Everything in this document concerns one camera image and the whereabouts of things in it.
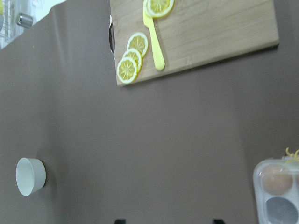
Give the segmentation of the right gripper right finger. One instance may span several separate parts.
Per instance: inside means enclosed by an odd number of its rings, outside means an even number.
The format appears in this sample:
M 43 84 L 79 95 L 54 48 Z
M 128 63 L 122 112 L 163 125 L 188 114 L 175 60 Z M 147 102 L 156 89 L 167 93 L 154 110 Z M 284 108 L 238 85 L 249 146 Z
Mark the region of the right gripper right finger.
M 222 219 L 214 219 L 212 221 L 212 224 L 225 224 L 224 220 Z

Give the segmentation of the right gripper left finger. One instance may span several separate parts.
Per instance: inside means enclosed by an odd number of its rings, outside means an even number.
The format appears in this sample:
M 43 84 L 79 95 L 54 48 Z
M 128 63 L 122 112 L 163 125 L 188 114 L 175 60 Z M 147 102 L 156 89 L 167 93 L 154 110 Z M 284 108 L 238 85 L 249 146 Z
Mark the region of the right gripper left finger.
M 116 219 L 114 221 L 114 224 L 126 224 L 126 220 L 125 219 Z

